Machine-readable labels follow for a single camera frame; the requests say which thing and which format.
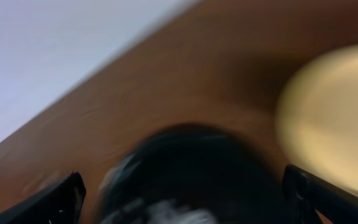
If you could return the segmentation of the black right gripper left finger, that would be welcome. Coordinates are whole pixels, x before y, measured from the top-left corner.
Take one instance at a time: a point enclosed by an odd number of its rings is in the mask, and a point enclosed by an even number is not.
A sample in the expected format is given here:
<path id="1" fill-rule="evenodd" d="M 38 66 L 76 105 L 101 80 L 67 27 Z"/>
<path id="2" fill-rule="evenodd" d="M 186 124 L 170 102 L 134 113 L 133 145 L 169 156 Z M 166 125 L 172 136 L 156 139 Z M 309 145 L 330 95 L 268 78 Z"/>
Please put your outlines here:
<path id="1" fill-rule="evenodd" d="M 0 213 L 0 224 L 77 224 L 86 196 L 78 172 Z"/>

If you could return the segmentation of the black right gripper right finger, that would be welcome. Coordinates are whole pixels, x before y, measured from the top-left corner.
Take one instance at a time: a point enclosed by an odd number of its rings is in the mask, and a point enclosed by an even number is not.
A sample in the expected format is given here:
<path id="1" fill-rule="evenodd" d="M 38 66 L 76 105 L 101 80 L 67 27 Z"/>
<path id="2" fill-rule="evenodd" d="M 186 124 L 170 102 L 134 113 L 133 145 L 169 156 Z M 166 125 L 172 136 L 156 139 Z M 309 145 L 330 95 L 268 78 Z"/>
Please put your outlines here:
<path id="1" fill-rule="evenodd" d="M 286 166 L 282 189 L 294 223 L 321 223 L 319 213 L 333 223 L 358 223 L 358 197 L 297 166 Z"/>

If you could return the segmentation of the yellow plate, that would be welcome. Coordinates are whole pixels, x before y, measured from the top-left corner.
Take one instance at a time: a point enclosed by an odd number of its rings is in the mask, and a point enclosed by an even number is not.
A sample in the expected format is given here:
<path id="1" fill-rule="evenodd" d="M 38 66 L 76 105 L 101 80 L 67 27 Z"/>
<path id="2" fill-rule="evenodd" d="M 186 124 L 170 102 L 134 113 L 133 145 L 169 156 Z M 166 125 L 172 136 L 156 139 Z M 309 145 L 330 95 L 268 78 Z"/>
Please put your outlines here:
<path id="1" fill-rule="evenodd" d="M 301 67 L 280 95 L 275 123 L 292 163 L 358 196 L 358 45 Z"/>

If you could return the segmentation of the round black tray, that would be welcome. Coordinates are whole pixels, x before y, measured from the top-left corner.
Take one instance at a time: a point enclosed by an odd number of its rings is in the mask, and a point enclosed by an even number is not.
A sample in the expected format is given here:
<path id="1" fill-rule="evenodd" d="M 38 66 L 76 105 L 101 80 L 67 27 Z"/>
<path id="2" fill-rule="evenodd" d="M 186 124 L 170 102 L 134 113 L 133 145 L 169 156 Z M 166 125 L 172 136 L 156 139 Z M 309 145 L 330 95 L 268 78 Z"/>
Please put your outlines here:
<path id="1" fill-rule="evenodd" d="M 117 167 L 98 223 L 292 223 L 279 184 L 243 139 L 178 124 L 143 140 Z"/>

